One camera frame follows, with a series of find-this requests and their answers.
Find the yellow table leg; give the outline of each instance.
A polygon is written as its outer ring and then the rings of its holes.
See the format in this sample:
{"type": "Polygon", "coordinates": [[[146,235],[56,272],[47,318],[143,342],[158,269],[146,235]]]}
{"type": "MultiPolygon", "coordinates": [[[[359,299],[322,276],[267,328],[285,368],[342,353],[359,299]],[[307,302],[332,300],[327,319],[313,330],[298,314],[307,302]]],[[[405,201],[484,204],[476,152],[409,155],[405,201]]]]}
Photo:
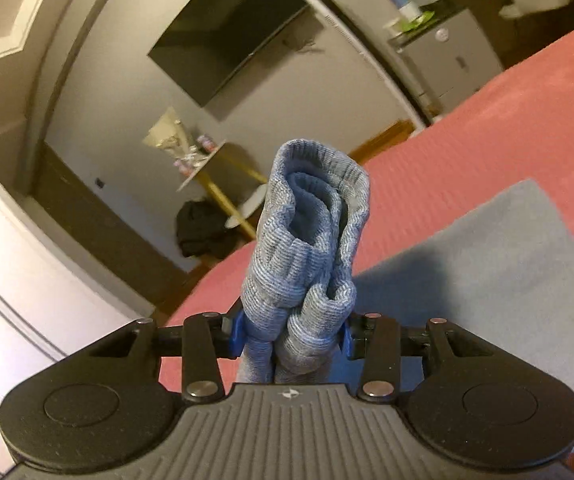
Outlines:
{"type": "Polygon", "coordinates": [[[235,217],[240,222],[240,227],[243,231],[251,238],[251,240],[256,240],[256,230],[254,227],[240,214],[238,208],[231,203],[222,190],[217,186],[217,184],[211,179],[209,174],[202,170],[196,174],[196,179],[202,184],[202,187],[213,197],[216,203],[220,206],[222,211],[235,217]]]}
{"type": "Polygon", "coordinates": [[[238,170],[240,171],[244,171],[247,175],[249,175],[251,178],[256,179],[261,184],[267,183],[266,177],[262,173],[258,173],[256,170],[254,170],[254,168],[250,168],[249,166],[243,164],[239,160],[235,160],[233,157],[225,155],[225,153],[220,153],[220,156],[223,159],[225,159],[229,164],[237,167],[238,170]]]}

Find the pink blanket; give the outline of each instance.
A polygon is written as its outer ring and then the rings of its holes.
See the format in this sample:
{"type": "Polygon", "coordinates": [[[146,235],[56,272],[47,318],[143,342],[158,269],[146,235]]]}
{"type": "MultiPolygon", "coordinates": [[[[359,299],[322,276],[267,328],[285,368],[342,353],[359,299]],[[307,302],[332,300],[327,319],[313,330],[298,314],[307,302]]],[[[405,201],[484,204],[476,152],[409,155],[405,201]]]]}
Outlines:
{"type": "MultiPolygon", "coordinates": [[[[371,217],[354,263],[361,272],[445,228],[526,178],[537,181],[574,236],[574,32],[507,70],[420,136],[366,164],[371,217]]],[[[216,266],[169,324],[225,312],[240,293],[253,244],[216,266]]],[[[225,383],[236,362],[222,362],[225,383]]],[[[180,359],[160,380],[179,389],[180,359]]]]}

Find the blue striped fabric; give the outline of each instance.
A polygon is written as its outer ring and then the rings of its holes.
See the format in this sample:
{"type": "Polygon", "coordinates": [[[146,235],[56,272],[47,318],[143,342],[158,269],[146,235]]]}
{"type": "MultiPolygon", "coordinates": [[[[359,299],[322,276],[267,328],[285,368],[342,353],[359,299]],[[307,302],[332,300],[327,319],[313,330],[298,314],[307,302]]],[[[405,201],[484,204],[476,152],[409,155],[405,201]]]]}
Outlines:
{"type": "Polygon", "coordinates": [[[352,311],[352,262],[369,177],[342,152],[290,140],[276,154],[241,299],[248,339],[237,381],[323,381],[352,311]]]}

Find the small table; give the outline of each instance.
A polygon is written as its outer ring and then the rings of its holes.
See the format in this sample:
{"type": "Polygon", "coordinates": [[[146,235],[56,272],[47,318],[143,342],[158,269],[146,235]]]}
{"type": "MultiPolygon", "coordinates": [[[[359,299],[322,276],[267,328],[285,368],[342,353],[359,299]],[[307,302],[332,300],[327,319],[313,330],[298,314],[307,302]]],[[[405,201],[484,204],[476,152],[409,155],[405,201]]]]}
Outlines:
{"type": "Polygon", "coordinates": [[[241,210],[239,210],[231,200],[225,195],[225,193],[218,187],[218,185],[211,179],[209,173],[206,171],[205,167],[208,165],[214,158],[214,156],[220,152],[221,148],[227,143],[225,140],[221,142],[216,149],[209,153],[209,156],[202,161],[202,164],[193,170],[193,173],[188,176],[185,181],[180,185],[178,191],[182,191],[187,184],[190,183],[194,178],[201,184],[201,186],[205,189],[207,193],[215,200],[218,206],[230,215],[227,223],[225,224],[227,228],[233,228],[240,225],[242,230],[251,238],[251,240],[256,239],[256,229],[246,220],[258,207],[262,204],[262,200],[264,200],[264,195],[266,194],[266,184],[267,179],[260,173],[258,173],[253,168],[250,168],[246,164],[231,158],[230,156],[225,155],[225,153],[220,153],[220,158],[226,160],[229,164],[238,168],[238,170],[243,171],[249,175],[252,179],[257,180],[260,183],[260,186],[254,194],[247,200],[241,210]]]}

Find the white crosshair logo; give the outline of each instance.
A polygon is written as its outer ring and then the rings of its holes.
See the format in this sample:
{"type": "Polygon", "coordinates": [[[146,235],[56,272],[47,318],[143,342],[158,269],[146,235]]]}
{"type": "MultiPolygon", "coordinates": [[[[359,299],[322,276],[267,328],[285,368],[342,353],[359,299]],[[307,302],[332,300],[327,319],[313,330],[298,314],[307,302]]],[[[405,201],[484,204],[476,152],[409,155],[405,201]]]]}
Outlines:
{"type": "Polygon", "coordinates": [[[280,393],[283,397],[285,397],[285,399],[295,399],[297,396],[300,395],[300,392],[298,390],[294,390],[293,388],[290,388],[289,390],[286,390],[284,392],[280,393]]]}

